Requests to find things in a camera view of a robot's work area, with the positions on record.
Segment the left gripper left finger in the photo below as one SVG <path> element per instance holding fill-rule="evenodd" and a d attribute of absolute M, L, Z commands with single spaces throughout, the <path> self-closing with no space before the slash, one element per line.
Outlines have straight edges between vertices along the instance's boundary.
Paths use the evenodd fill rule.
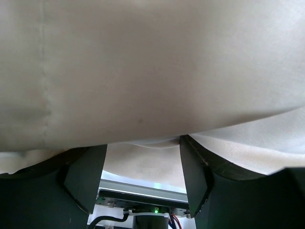
<path fill-rule="evenodd" d="M 107 145 L 67 150 L 0 176 L 2 229 L 84 229 L 93 213 Z"/>

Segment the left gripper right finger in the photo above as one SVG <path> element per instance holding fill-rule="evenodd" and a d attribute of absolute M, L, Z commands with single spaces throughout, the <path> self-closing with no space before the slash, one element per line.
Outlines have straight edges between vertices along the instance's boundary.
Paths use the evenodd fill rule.
<path fill-rule="evenodd" d="M 304 228 L 304 168 L 263 175 L 216 155 L 188 135 L 180 137 L 180 155 L 197 228 Z"/>

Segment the beige trousers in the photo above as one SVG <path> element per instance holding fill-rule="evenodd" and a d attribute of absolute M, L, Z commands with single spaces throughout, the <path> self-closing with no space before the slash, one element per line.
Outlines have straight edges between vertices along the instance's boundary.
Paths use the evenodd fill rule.
<path fill-rule="evenodd" d="M 305 165 L 304 1 L 1 1 L 1 173 L 108 144 L 106 171 L 183 187 L 181 135 Z"/>

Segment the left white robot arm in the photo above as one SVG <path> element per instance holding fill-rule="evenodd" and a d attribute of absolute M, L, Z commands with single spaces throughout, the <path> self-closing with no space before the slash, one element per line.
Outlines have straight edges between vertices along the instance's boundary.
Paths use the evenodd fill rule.
<path fill-rule="evenodd" d="M 99 190 L 107 146 L 75 148 L 0 176 L 3 229 L 95 229 L 103 220 L 134 229 L 178 228 L 175 208 L 199 229 L 302 229 L 305 169 L 263 175 L 238 166 L 192 137 L 180 137 L 187 203 Z"/>

